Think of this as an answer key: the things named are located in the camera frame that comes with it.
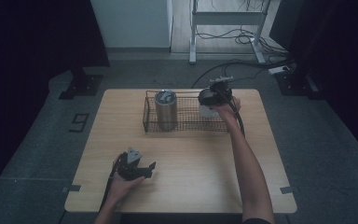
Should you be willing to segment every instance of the stainless steel cup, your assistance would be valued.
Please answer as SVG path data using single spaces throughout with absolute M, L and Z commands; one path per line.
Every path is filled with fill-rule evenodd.
M 155 96 L 158 126 L 163 131 L 171 131 L 177 126 L 176 94 L 171 90 L 162 90 Z

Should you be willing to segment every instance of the black curtain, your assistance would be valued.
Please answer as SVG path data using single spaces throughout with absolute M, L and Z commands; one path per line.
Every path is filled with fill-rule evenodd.
M 74 66 L 109 66 L 90 0 L 0 0 L 0 174 Z

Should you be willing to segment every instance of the wire basket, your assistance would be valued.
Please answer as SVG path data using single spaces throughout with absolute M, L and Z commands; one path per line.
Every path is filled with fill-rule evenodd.
M 156 102 L 153 97 L 148 96 L 149 92 L 154 94 L 157 91 L 147 91 L 145 97 L 144 110 L 144 127 L 145 132 L 163 133 L 163 132 L 179 132 L 179 131 L 211 131 L 226 132 L 225 122 L 220 118 L 205 118 L 200 114 L 199 99 L 194 96 L 180 96 L 176 98 L 177 102 L 177 120 L 171 122 L 158 122 Z M 176 92 L 181 95 L 194 92 Z M 161 129 L 161 123 L 170 123 L 173 129 L 166 131 Z

